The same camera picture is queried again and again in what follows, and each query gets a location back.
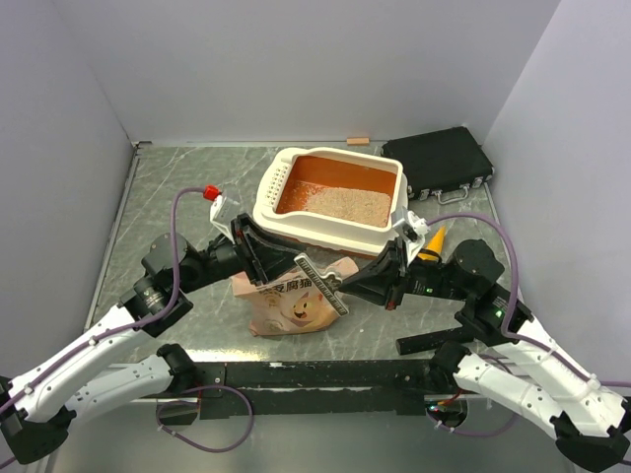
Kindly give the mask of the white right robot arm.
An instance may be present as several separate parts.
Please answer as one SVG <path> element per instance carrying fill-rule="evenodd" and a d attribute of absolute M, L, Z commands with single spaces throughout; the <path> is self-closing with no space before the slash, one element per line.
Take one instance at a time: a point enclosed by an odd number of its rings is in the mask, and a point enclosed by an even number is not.
<path fill-rule="evenodd" d="M 558 347 L 523 304 L 509 307 L 510 292 L 498 284 L 504 267 L 481 239 L 461 242 L 443 262 L 407 262 L 400 240 L 346 278 L 339 290 L 388 310 L 404 295 L 461 301 L 456 313 L 467 335 L 523 370 L 522 379 L 494 367 L 455 340 L 430 361 L 435 388 L 483 395 L 537 425 L 558 450 L 590 472 L 623 461 L 630 447 L 630 400 L 602 385 Z"/>

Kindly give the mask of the pink cat litter bag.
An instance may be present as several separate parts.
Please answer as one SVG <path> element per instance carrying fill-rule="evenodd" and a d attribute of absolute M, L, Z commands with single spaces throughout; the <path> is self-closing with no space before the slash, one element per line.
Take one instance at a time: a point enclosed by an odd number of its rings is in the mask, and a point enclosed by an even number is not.
<path fill-rule="evenodd" d="M 231 277 L 233 295 L 250 304 L 249 331 L 272 337 L 326 330 L 340 315 L 300 268 L 255 286 L 245 272 Z"/>

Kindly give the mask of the yellow plastic scoop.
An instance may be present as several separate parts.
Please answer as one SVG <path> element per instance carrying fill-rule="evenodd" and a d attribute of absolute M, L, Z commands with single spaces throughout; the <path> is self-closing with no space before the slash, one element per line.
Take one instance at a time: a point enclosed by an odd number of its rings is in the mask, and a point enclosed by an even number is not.
<path fill-rule="evenodd" d="M 446 227 L 440 227 L 429 242 L 419 251 L 418 257 L 425 261 L 440 262 L 446 233 Z"/>

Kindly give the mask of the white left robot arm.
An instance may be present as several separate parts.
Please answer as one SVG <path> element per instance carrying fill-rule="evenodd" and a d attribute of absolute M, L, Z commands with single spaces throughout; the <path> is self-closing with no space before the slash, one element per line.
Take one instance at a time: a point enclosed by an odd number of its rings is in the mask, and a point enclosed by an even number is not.
<path fill-rule="evenodd" d="M 48 456 L 73 426 L 120 404 L 193 387 L 196 365 L 179 344 L 118 372 L 119 356 L 158 338 L 193 308 L 187 294 L 244 273 L 255 285 L 294 268 L 304 251 L 247 214 L 236 216 L 198 250 L 176 231 L 158 237 L 141 264 L 142 278 L 87 332 L 38 367 L 1 380 L 1 433 L 14 461 L 26 465 Z"/>

